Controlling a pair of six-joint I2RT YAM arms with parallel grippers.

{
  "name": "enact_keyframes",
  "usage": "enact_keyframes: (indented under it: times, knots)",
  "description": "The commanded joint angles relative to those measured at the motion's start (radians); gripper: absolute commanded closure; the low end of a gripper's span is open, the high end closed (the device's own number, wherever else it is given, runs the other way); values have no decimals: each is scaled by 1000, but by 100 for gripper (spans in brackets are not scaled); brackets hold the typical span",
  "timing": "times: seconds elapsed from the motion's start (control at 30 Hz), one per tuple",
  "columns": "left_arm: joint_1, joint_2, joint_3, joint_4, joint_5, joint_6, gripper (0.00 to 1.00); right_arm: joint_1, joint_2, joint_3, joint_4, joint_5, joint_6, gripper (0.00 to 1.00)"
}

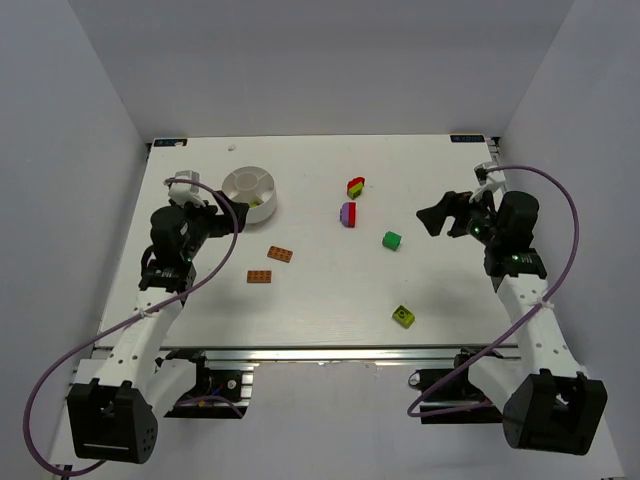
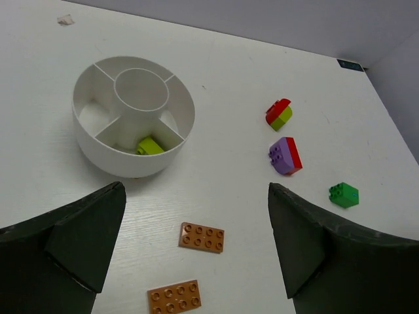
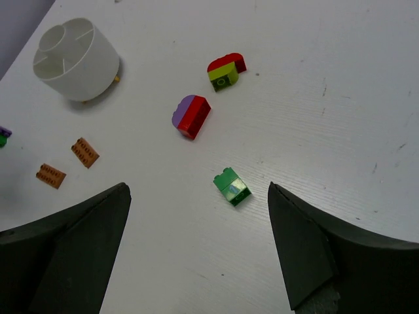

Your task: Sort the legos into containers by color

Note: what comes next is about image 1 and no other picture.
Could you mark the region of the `green square lego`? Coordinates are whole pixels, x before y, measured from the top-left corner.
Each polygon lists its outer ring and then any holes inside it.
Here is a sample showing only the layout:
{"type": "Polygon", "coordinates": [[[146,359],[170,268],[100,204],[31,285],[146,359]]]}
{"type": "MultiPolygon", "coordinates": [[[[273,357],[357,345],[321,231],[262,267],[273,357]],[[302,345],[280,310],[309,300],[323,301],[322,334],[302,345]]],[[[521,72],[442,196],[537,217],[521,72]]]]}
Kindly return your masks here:
{"type": "Polygon", "coordinates": [[[383,236],[382,245],[387,249],[396,251],[399,248],[401,241],[401,235],[392,231],[387,231],[383,236]]]}

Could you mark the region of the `lavender half-round lego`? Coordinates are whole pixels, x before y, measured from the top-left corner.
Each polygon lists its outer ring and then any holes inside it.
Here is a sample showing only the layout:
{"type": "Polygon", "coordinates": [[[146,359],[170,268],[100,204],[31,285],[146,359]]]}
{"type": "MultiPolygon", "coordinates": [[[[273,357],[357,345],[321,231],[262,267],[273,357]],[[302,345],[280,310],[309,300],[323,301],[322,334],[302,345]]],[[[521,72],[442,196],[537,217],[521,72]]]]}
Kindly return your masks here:
{"type": "Polygon", "coordinates": [[[343,226],[349,227],[350,225],[350,202],[345,202],[340,208],[339,219],[343,226]]]}

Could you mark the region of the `red half-round lego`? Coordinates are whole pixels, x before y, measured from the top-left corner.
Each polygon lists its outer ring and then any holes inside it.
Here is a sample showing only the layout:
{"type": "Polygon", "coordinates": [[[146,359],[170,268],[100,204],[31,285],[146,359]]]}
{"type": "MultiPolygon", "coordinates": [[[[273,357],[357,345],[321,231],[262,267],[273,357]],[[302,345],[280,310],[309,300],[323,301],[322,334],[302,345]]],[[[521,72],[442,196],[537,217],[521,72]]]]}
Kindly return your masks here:
{"type": "Polygon", "coordinates": [[[349,228],[354,228],[356,225],[356,203],[349,202],[348,203],[348,215],[347,215],[347,226],[349,228]]]}

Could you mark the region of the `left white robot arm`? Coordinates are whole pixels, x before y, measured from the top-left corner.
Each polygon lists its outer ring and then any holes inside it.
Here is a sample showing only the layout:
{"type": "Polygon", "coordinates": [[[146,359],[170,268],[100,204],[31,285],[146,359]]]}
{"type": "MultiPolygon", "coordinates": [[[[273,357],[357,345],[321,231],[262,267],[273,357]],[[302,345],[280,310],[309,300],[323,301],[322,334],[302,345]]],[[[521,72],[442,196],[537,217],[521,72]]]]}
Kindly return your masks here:
{"type": "Polygon", "coordinates": [[[67,395],[74,452],[99,462],[145,463],[158,424],[198,384],[199,365],[178,353],[158,357],[168,330],[197,288],[194,259],[206,240],[238,237],[250,207],[223,192],[209,204],[197,194],[171,194],[150,218],[151,244],[141,259],[132,315],[111,330],[119,335],[108,358],[67,395]]]}

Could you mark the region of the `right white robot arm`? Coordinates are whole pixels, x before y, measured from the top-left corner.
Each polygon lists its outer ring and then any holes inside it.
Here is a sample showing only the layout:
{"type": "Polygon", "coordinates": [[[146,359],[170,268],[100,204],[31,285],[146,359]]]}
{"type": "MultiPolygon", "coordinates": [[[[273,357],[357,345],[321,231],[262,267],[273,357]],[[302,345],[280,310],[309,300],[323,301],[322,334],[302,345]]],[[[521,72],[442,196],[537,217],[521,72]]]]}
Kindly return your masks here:
{"type": "Polygon", "coordinates": [[[444,194],[417,212],[431,236],[453,220],[448,236],[469,235],[485,248],[484,268],[505,308],[508,330],[519,350],[508,360],[494,345],[464,348],[451,370],[419,371],[418,385],[429,405],[424,424],[498,421],[510,447],[584,456],[588,453],[608,395],[570,353],[553,307],[541,257],[532,248],[539,203],[510,191],[499,203],[485,192],[444,194]]]}

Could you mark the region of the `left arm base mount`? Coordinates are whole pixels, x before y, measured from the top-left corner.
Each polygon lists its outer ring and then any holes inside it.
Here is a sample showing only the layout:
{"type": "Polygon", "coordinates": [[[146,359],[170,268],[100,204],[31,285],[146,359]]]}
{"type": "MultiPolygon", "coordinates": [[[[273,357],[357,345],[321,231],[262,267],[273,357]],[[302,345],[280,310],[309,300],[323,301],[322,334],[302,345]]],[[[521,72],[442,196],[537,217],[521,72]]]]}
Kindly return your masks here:
{"type": "Polygon", "coordinates": [[[165,417],[175,419],[240,419],[249,405],[253,370],[210,361],[204,350],[176,349],[155,359],[156,370],[169,360],[196,365],[195,385],[182,394],[165,417]]]}

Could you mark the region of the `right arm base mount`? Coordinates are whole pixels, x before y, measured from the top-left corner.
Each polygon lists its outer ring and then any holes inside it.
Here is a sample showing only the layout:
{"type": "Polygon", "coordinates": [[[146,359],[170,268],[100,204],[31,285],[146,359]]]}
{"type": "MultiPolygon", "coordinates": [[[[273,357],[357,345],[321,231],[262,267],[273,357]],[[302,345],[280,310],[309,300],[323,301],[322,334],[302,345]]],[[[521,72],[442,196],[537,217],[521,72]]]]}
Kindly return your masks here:
{"type": "MultiPolygon", "coordinates": [[[[418,369],[408,378],[408,386],[423,393],[438,380],[469,360],[477,352],[478,349],[462,348],[454,357],[451,368],[418,369]]],[[[464,371],[429,396],[427,401],[420,405],[420,412],[432,413],[461,407],[463,405],[480,405],[486,400],[487,398],[481,390],[469,382],[468,372],[464,371]]],[[[501,424],[502,415],[496,407],[491,406],[449,414],[433,415],[421,418],[420,421],[423,425],[501,424]]]]}

